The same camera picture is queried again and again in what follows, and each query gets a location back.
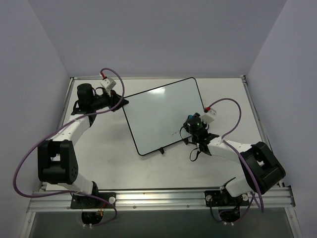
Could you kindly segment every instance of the white board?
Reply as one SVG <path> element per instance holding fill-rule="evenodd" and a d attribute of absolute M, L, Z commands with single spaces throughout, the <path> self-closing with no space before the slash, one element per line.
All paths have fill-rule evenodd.
<path fill-rule="evenodd" d="M 126 79 L 126 96 L 160 87 L 179 79 Z M 241 79 L 197 78 L 204 105 L 217 99 L 231 97 L 242 108 L 238 128 L 227 139 L 242 143 L 256 143 L 260 134 L 245 93 Z M 75 80 L 71 92 L 65 121 L 77 100 L 76 88 L 81 83 L 100 85 L 100 80 Z M 116 92 L 120 95 L 120 82 L 116 81 Z M 238 119 L 238 109 L 231 102 L 214 106 L 217 119 L 210 124 L 209 132 L 222 135 L 230 130 Z M 165 148 L 165 153 L 153 152 L 138 155 L 123 110 L 98 115 L 92 127 L 75 146 L 79 172 L 95 181 L 99 189 L 146 189 L 212 187 L 223 185 L 233 177 L 243 174 L 240 164 L 217 156 L 200 154 L 195 162 L 189 161 L 194 145 L 178 142 Z M 48 185 L 47 190 L 61 190 Z"/>
<path fill-rule="evenodd" d="M 123 107 L 139 155 L 181 140 L 188 115 L 202 114 L 204 106 L 195 78 L 188 78 L 126 98 Z M 185 130 L 183 138 L 190 136 Z"/>

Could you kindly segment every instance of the gray wall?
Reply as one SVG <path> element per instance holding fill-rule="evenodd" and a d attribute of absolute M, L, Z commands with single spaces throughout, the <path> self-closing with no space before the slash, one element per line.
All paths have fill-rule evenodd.
<path fill-rule="evenodd" d="M 12 188 L 22 156 L 57 127 L 68 75 L 26 0 L 1 1 L 0 7 L 0 231 L 18 237 L 29 199 Z M 37 189 L 36 154 L 27 160 L 19 187 Z"/>
<path fill-rule="evenodd" d="M 251 96 L 292 184 L 305 237 L 317 237 L 317 1 L 288 0 L 248 74 Z"/>
<path fill-rule="evenodd" d="M 70 76 L 246 74 L 286 0 L 29 0 Z"/>

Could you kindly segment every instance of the gray partition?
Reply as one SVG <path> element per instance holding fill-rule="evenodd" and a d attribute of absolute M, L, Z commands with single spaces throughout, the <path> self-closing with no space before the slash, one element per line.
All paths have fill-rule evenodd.
<path fill-rule="evenodd" d="M 119 212 L 116 220 L 92 229 L 77 222 L 80 213 L 37 213 L 31 238 L 62 237 L 221 237 L 221 238 L 291 238 L 293 237 L 284 208 L 257 209 L 240 223 L 225 226 L 216 222 L 208 210 Z"/>

